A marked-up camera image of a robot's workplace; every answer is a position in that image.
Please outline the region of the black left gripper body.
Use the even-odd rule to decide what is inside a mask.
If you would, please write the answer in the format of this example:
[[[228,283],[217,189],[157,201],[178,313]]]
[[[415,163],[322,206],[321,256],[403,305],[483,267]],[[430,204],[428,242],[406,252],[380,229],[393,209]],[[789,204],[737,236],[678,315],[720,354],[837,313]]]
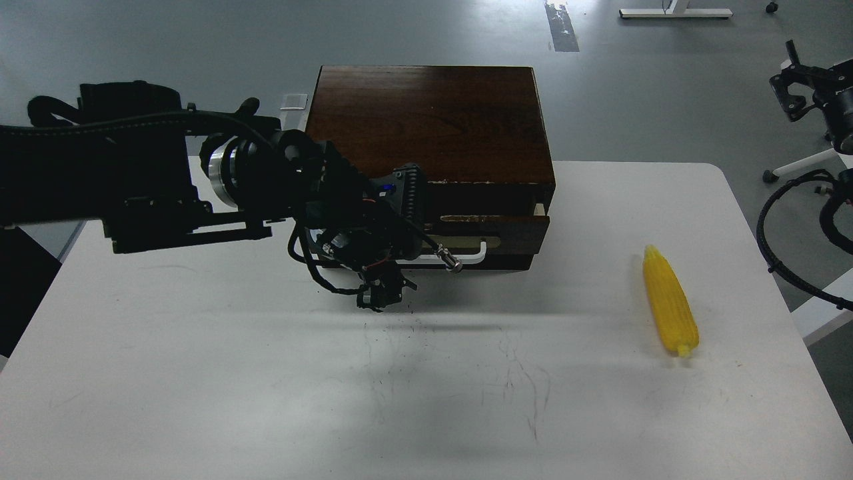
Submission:
[[[295,170],[295,217],[317,254],[353,271],[392,258],[389,231],[381,225],[381,204],[369,179],[329,141],[286,130],[277,146]]]

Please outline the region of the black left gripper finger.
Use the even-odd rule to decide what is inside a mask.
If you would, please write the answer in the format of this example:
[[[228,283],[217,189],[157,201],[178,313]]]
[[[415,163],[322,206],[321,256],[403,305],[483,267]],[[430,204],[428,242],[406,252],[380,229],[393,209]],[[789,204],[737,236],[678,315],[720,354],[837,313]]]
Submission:
[[[374,312],[390,305],[401,303],[403,289],[417,291],[418,285],[403,276],[397,263],[371,265],[359,273],[363,284],[357,294],[357,307],[368,308]]]

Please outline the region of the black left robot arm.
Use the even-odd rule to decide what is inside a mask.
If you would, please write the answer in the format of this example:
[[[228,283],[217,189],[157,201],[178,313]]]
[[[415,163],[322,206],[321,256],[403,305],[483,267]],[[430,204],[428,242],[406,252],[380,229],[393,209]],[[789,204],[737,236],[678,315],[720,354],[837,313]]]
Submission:
[[[270,237],[327,291],[379,312],[417,285],[399,261],[423,244],[415,164],[369,179],[329,141],[258,114],[183,105],[143,80],[82,84],[76,105],[38,95],[30,127],[2,127],[2,227],[98,219],[117,254]]]

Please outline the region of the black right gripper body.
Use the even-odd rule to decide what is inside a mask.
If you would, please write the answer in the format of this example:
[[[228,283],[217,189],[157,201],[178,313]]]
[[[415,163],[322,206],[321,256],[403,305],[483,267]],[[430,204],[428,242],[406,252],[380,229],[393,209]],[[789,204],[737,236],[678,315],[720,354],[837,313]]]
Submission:
[[[838,153],[852,154],[852,61],[834,65],[830,70],[838,79],[824,88],[826,139]]]

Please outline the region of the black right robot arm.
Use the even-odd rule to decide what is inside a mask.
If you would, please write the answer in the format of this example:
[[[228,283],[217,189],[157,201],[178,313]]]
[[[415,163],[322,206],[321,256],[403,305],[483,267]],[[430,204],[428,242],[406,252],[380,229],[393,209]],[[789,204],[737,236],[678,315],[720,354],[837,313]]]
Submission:
[[[811,67],[801,63],[793,40],[786,41],[785,46],[791,64],[770,78],[781,109],[789,121],[796,122],[816,107],[824,116],[828,126],[826,137],[834,151],[851,155],[851,60],[829,68]],[[820,210],[820,228],[832,244],[851,254],[851,239],[843,236],[834,222],[841,204],[851,202],[850,170],[842,173],[835,184],[829,200]]]

